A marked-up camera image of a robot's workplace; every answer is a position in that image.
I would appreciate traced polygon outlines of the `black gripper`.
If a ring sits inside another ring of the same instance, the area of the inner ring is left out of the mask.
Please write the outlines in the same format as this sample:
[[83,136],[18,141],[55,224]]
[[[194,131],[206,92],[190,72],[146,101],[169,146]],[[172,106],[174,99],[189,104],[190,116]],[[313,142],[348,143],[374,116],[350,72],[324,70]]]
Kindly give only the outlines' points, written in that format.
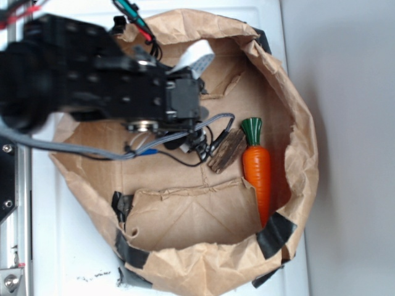
[[149,57],[140,47],[128,57],[97,57],[100,76],[98,120],[120,120],[130,130],[192,131],[208,117],[200,103],[208,50],[189,47],[174,67]]

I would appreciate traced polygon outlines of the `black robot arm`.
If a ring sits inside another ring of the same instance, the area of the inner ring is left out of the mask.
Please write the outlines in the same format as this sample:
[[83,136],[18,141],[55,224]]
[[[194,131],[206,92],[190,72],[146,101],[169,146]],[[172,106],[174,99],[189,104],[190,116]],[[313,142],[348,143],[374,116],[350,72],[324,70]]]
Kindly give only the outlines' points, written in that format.
[[1,117],[22,133],[54,112],[131,131],[190,131],[209,114],[203,87],[189,67],[172,72],[139,45],[126,54],[103,27],[58,15],[26,23],[1,52]]

